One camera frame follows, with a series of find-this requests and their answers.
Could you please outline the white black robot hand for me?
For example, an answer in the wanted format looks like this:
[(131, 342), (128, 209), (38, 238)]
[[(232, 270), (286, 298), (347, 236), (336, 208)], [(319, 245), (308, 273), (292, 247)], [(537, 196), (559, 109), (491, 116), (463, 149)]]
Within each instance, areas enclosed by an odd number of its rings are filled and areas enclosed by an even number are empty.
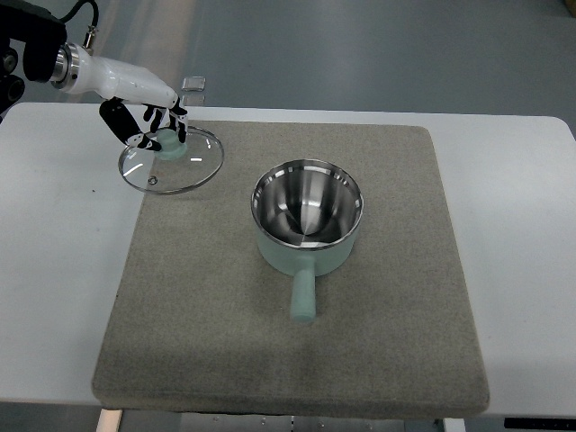
[(140, 129), (126, 103), (146, 107), (143, 121), (156, 133), (168, 118), (168, 128), (178, 141), (187, 137), (187, 110), (180, 96), (144, 67), (90, 55), (86, 49), (67, 43), (59, 49), (50, 82), (72, 95), (94, 92), (103, 102), (99, 113), (112, 134), (125, 146), (161, 151), (162, 145)]

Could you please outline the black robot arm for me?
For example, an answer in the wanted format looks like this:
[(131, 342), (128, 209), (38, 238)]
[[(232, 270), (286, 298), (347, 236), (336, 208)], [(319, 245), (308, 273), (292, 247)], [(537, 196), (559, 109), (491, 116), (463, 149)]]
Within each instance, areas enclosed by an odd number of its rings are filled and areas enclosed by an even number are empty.
[(66, 25), (26, 1), (1, 3), (1, 112), (19, 102), (27, 82), (47, 83), (67, 40)]

